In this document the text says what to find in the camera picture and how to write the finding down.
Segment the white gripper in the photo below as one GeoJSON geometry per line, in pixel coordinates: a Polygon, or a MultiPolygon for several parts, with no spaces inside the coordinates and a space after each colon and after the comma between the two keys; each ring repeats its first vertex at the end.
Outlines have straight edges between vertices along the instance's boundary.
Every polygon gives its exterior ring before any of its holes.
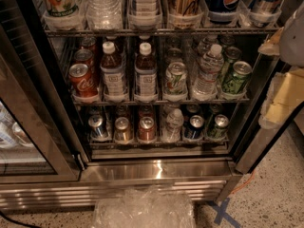
{"type": "Polygon", "coordinates": [[[267,56],[278,56],[291,65],[290,71],[276,73],[268,88],[258,119],[263,129],[282,126],[304,101],[304,2],[285,23],[257,50],[267,56]]]}

